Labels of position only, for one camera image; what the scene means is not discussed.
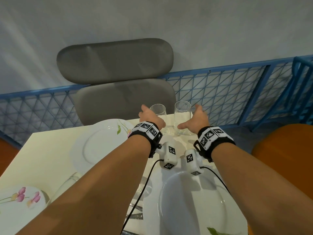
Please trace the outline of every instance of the floral plate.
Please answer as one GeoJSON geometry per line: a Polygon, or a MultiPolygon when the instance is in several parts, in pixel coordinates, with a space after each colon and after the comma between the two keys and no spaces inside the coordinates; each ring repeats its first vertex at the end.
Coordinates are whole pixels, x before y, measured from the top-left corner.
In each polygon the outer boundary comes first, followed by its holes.
{"type": "Polygon", "coordinates": [[[41,190],[16,186],[0,191],[0,234],[14,235],[46,207],[41,190]]]}
{"type": "Polygon", "coordinates": [[[97,162],[126,141],[134,126],[122,119],[109,119],[90,125],[76,140],[69,156],[84,175],[97,162]]]}

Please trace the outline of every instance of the plate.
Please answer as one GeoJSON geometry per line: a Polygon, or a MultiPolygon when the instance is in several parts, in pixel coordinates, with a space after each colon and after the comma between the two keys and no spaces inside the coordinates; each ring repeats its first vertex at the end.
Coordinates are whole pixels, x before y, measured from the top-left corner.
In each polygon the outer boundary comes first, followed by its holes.
{"type": "Polygon", "coordinates": [[[0,191],[0,233],[14,235],[46,207],[38,188],[16,186],[0,191]]]}
{"type": "Polygon", "coordinates": [[[199,176],[157,168],[151,175],[152,192],[143,199],[149,235],[247,235],[247,221],[221,182],[209,170],[199,176]]]}
{"type": "Polygon", "coordinates": [[[109,119],[89,126],[81,134],[69,156],[76,170],[85,174],[102,158],[120,146],[134,126],[122,119],[109,119]]]}

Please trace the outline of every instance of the gray cushion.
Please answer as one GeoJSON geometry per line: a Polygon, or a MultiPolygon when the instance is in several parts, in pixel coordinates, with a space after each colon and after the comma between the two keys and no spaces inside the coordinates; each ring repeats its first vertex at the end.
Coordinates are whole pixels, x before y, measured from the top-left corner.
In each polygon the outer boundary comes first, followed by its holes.
{"type": "Polygon", "coordinates": [[[173,61],[173,49],[162,39],[72,45],[57,56],[61,74],[77,84],[156,78],[168,73],[173,61]]]}
{"type": "Polygon", "coordinates": [[[162,79],[140,79],[80,89],[74,98],[76,112],[84,125],[106,119],[136,119],[141,105],[163,104],[167,114],[174,113],[173,87],[162,79]]]}

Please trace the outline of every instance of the wristband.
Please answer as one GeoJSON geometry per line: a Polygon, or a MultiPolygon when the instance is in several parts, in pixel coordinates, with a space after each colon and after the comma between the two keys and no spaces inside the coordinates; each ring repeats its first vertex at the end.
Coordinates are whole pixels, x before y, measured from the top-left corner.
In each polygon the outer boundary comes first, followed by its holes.
{"type": "Polygon", "coordinates": [[[195,149],[198,153],[206,158],[209,162],[213,162],[211,154],[221,143],[229,142],[234,145],[234,140],[226,134],[220,127],[207,126],[199,130],[198,140],[194,143],[195,149]]]}
{"type": "Polygon", "coordinates": [[[142,135],[150,142],[151,151],[149,154],[149,158],[153,158],[153,155],[155,154],[155,151],[163,136],[162,133],[159,131],[158,126],[155,123],[149,121],[141,122],[131,130],[131,133],[128,137],[136,134],[142,135]]]}

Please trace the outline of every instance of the wire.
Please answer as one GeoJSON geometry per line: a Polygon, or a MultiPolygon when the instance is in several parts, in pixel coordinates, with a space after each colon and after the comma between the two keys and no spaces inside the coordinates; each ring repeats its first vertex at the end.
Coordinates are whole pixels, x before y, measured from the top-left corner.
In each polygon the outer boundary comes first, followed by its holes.
{"type": "Polygon", "coordinates": [[[213,172],[214,175],[216,175],[216,177],[217,177],[217,178],[222,182],[222,184],[225,186],[225,188],[227,189],[228,193],[230,193],[229,190],[228,190],[228,188],[227,188],[227,186],[224,184],[224,182],[221,180],[221,178],[220,178],[213,170],[211,170],[209,167],[200,167],[200,168],[206,168],[206,169],[209,169],[211,172],[213,172]]]}
{"type": "Polygon", "coordinates": [[[149,175],[148,175],[147,181],[146,181],[146,183],[145,183],[145,186],[143,187],[142,192],[140,193],[139,198],[137,199],[137,201],[136,201],[136,203],[135,203],[133,209],[132,209],[131,212],[129,213],[129,215],[128,215],[126,221],[124,222],[124,225],[123,225],[123,228],[122,228],[122,232],[123,232],[123,230],[124,230],[124,228],[125,228],[125,226],[126,226],[126,224],[127,224],[127,221],[128,221],[129,218],[131,217],[131,214],[133,213],[134,209],[136,208],[136,206],[137,206],[137,204],[138,204],[138,202],[139,202],[139,200],[140,200],[140,198],[141,198],[143,192],[144,192],[145,189],[146,189],[146,186],[147,186],[147,184],[148,184],[148,181],[149,181],[149,178],[150,178],[150,175],[151,175],[151,173],[152,173],[152,170],[153,170],[154,166],[155,166],[156,163],[159,162],[159,161],[164,162],[163,159],[159,159],[159,160],[156,160],[156,162],[155,162],[154,165],[152,166],[151,171],[150,171],[150,173],[149,173],[149,175]]]}

